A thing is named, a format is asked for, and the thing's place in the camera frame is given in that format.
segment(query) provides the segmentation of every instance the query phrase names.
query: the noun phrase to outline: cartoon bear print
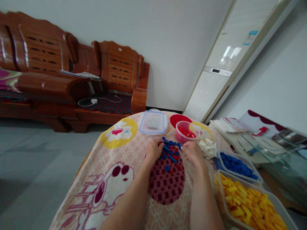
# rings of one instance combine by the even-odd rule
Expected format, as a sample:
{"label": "cartoon bear print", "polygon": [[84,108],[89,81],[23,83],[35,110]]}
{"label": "cartoon bear print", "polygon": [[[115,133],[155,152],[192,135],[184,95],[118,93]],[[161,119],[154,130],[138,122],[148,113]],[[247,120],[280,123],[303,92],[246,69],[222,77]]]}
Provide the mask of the cartoon bear print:
{"label": "cartoon bear print", "polygon": [[122,139],[125,140],[129,140],[132,136],[132,132],[130,131],[132,129],[132,126],[125,126],[124,127],[124,133],[122,134]]}
{"label": "cartoon bear print", "polygon": [[[133,178],[134,171],[130,166],[121,162],[113,165],[95,190],[92,207],[80,214],[76,230],[98,230],[113,210],[118,198],[127,190]],[[105,207],[100,209],[102,202],[105,203]]]}
{"label": "cartoon bear print", "polygon": [[108,138],[108,141],[111,142],[114,139],[115,140],[120,140],[122,138],[122,134],[123,134],[123,127],[126,125],[127,123],[124,121],[119,121],[117,122],[113,127],[114,129],[108,131],[106,133],[106,137]]}

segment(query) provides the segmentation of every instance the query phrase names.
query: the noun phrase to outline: wooden armrest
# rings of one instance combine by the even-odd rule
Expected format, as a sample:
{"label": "wooden armrest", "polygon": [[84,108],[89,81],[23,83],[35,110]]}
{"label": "wooden armrest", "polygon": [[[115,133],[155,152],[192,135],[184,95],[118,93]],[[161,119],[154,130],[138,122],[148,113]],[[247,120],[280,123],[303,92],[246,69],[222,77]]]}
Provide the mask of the wooden armrest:
{"label": "wooden armrest", "polygon": [[144,112],[146,108],[147,90],[135,88],[131,98],[132,114]]}
{"label": "wooden armrest", "polygon": [[65,32],[64,40],[68,49],[69,58],[74,64],[76,64],[79,60],[77,52],[79,44],[78,39],[75,36],[73,36],[71,33]]}
{"label": "wooden armrest", "polygon": [[147,89],[150,64],[144,62],[143,66],[142,76],[138,80],[138,88]]}
{"label": "wooden armrest", "polygon": [[64,74],[23,73],[17,87],[32,101],[76,105],[76,100],[90,93],[86,82],[94,81]]}

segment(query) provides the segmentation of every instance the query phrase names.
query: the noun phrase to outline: sticker label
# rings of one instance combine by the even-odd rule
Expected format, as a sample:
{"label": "sticker label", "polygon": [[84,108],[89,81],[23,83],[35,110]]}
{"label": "sticker label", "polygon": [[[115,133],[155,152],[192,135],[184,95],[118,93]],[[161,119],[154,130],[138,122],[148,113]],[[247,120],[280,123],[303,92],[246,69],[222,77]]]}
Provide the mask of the sticker label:
{"label": "sticker label", "polygon": [[245,38],[244,42],[242,45],[250,45],[254,38],[256,37],[256,34],[259,32],[259,30],[252,30],[249,32],[247,37]]}

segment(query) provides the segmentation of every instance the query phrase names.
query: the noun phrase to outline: pink blanket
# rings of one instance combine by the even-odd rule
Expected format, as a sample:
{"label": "pink blanket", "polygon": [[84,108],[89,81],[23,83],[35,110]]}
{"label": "pink blanket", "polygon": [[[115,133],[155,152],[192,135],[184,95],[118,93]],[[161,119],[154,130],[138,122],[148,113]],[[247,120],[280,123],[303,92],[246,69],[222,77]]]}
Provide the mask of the pink blanket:
{"label": "pink blanket", "polygon": [[[175,128],[169,119],[175,113],[165,112],[168,130],[163,136],[175,139]],[[145,158],[147,143],[158,136],[138,132],[143,113],[122,119],[100,135],[87,161],[75,178],[61,204],[50,229],[99,229],[108,214],[132,182]],[[217,131],[196,122],[201,132],[212,133],[220,139],[220,148],[230,150]],[[215,171],[213,160],[206,161],[209,173]],[[170,159],[157,161],[149,181],[147,206],[142,229],[188,229],[193,186],[194,166],[182,152],[179,170]],[[174,173],[165,172],[170,165]]]}

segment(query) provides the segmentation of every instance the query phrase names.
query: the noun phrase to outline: floor tile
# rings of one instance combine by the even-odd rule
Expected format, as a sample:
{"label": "floor tile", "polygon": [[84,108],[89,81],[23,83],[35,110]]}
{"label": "floor tile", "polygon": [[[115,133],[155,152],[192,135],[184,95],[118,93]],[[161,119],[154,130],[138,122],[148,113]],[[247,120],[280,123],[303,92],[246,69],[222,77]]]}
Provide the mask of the floor tile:
{"label": "floor tile", "polygon": [[16,129],[12,138],[18,130],[28,136],[14,139],[0,155],[0,228],[48,229],[80,164],[110,125],[94,125],[88,133],[76,134],[7,122],[0,123],[0,135],[5,125]]}

